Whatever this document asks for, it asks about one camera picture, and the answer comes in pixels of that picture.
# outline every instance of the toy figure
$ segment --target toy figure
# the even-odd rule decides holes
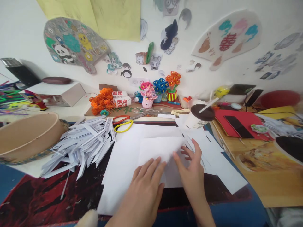
[[[29,91],[29,90],[24,90],[25,95],[29,98],[29,100],[32,101],[31,104],[35,104],[40,107],[40,111],[46,111],[48,107],[44,104],[44,102],[38,98],[38,95]]]

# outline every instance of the orange flower bouquet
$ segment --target orange flower bouquet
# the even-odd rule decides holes
[[[110,110],[115,108],[113,102],[113,89],[111,88],[103,88],[99,95],[96,97],[91,97],[89,101],[93,107],[93,115],[98,115],[102,110],[107,110],[110,112]]]
[[[180,84],[181,75],[178,72],[171,71],[170,75],[165,77],[165,80],[168,82],[170,89],[167,89],[167,99],[169,101],[174,101],[177,99],[177,90],[176,87]]]

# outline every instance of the panda sticker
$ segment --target panda sticker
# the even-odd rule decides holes
[[[72,58],[70,52],[65,48],[63,44],[53,44],[52,47],[59,55],[60,59],[63,63],[75,63],[74,59]]]

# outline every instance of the white box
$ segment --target white box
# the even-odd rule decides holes
[[[71,82],[70,84],[41,82],[27,90],[36,93],[41,100],[47,99],[48,102],[45,103],[47,106],[72,107],[85,95],[85,91],[79,82]],[[20,91],[19,94],[28,99],[24,91]]]

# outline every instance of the red scissors handle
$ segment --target red scissors handle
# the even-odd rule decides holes
[[[127,116],[127,115],[121,115],[121,116],[116,116],[113,118],[113,121],[116,119],[116,118],[119,118],[119,117],[125,117],[124,119],[120,120],[120,121],[117,121],[117,122],[113,122],[113,125],[117,125],[117,124],[120,124],[121,122],[127,120],[127,119],[130,119],[130,116]]]

